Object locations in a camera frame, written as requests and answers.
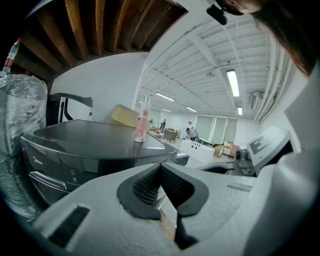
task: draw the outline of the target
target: wooden staircase underside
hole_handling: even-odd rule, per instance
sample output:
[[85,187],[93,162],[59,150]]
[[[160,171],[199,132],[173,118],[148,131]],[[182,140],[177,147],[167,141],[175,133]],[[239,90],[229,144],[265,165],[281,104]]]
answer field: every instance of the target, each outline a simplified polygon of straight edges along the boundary
[[185,12],[167,0],[52,1],[25,20],[11,71],[48,83],[98,58],[148,52]]

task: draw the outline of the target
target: plastic bottle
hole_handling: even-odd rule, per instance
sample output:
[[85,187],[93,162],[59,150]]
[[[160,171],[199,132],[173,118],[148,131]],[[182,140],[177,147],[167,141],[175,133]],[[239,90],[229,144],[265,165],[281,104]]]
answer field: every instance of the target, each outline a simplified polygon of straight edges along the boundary
[[148,115],[150,111],[150,97],[145,96],[141,104],[138,125],[135,129],[134,140],[136,142],[144,142],[146,140],[146,132],[149,126]]
[[8,57],[6,58],[6,61],[4,63],[3,69],[2,71],[0,71],[0,78],[3,78],[7,73],[10,72],[12,63],[14,62],[14,59],[19,49],[19,45],[20,45],[20,38],[18,38],[18,40],[11,47]]

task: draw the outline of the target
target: plastic wrap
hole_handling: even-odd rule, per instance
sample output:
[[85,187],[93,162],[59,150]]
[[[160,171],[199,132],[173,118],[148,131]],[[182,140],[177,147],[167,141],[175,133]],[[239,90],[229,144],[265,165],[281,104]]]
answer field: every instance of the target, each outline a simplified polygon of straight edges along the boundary
[[0,192],[10,208],[36,218],[46,207],[24,164],[20,137],[46,127],[47,86],[34,76],[0,79]]

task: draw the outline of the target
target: human hair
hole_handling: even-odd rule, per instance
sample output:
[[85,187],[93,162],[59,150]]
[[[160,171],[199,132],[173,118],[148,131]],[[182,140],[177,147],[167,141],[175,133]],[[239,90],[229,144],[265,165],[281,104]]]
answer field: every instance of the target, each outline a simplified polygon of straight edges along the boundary
[[308,13],[307,18],[306,13],[302,13],[299,8],[301,6],[292,1],[270,0],[260,11],[252,13],[252,16],[272,32],[296,67],[305,76],[309,76],[318,57],[315,49],[319,41],[316,35],[318,33],[315,28],[313,31],[311,29],[315,26],[317,17]]

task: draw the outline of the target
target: cardboard box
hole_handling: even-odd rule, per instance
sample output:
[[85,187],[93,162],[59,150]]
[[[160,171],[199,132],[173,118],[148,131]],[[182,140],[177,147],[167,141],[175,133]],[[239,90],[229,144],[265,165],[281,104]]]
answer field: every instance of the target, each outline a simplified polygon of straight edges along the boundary
[[219,145],[219,146],[214,147],[213,156],[215,156],[216,158],[220,158],[221,155],[223,154],[224,150],[225,150],[225,146],[223,146],[223,145]]
[[117,104],[113,109],[111,117],[121,125],[137,127],[139,113],[124,105]]

